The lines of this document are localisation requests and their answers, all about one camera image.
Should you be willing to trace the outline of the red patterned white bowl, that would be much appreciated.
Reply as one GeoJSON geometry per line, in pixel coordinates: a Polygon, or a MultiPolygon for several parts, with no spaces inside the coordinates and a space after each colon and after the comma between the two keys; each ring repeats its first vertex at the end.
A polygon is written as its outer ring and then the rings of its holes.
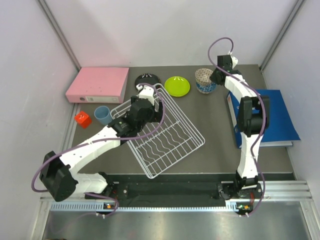
{"type": "Polygon", "coordinates": [[[195,81],[200,86],[209,86],[213,82],[211,81],[210,77],[213,74],[213,71],[208,68],[200,68],[195,71],[195,81]]]}

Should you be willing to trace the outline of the lime green plate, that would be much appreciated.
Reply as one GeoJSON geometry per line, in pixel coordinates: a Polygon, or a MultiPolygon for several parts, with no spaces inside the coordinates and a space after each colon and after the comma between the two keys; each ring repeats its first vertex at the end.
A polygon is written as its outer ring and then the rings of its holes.
{"type": "Polygon", "coordinates": [[[172,76],[164,83],[164,88],[172,97],[183,97],[189,93],[191,85],[189,81],[182,76],[172,76]]]}

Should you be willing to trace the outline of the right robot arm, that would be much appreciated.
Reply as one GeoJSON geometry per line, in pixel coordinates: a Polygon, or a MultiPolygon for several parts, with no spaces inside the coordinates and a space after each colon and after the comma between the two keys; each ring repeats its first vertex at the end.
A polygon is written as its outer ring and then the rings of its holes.
{"type": "Polygon", "coordinates": [[[209,79],[224,86],[239,102],[236,125],[241,135],[241,156],[231,195],[245,198],[258,187],[258,155],[260,143],[269,126],[270,98],[260,95],[235,70],[238,59],[230,54],[219,55],[209,79]]]}

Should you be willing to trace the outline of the white wire dish rack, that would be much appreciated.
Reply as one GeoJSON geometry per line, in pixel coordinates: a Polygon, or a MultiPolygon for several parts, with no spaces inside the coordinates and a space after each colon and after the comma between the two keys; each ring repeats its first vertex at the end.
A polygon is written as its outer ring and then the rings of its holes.
{"type": "Polygon", "coordinates": [[[165,118],[152,135],[127,142],[149,179],[168,170],[205,144],[205,138],[160,83],[155,85],[165,104],[165,118]]]}

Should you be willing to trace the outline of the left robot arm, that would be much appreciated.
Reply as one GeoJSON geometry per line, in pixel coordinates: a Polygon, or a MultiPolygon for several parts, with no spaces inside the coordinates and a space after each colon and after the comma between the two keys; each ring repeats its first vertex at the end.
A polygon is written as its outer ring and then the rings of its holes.
{"type": "Polygon", "coordinates": [[[131,97],[129,110],[94,136],[63,153],[49,152],[44,158],[39,179],[56,202],[62,202],[73,194],[98,194],[109,198],[114,187],[106,173],[86,174],[79,171],[105,152],[127,141],[141,139],[139,133],[146,124],[163,123],[165,110],[163,99],[155,108],[155,103],[148,99],[131,97]]]}

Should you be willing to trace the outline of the blue patterned bowl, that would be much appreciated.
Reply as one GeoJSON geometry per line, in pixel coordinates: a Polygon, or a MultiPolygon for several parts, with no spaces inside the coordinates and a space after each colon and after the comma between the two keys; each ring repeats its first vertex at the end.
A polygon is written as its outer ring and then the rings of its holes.
{"type": "Polygon", "coordinates": [[[210,94],[216,88],[216,84],[214,82],[211,82],[209,85],[202,85],[202,84],[199,84],[198,82],[196,82],[195,84],[196,84],[197,90],[202,94],[210,94]]]}

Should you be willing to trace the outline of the blue plastic cup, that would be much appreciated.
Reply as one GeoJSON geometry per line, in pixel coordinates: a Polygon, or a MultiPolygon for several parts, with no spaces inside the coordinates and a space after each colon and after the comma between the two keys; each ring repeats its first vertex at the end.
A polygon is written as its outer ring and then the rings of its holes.
{"type": "Polygon", "coordinates": [[[104,126],[107,126],[113,120],[110,109],[104,105],[95,109],[94,117],[104,126]]]}

